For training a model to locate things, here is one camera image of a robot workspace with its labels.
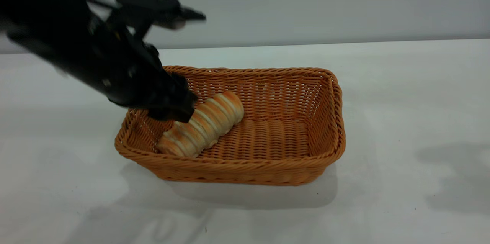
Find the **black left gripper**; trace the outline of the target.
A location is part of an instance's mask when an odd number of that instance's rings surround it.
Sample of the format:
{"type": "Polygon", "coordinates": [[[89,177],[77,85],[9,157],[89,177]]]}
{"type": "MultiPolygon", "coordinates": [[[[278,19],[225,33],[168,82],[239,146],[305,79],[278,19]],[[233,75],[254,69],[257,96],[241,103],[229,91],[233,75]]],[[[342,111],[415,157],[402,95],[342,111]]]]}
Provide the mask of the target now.
{"type": "Polygon", "coordinates": [[[154,25],[149,18],[70,15],[65,71],[125,108],[148,108],[159,121],[188,123],[198,96],[187,79],[162,68],[158,52],[143,41],[154,25]]]}

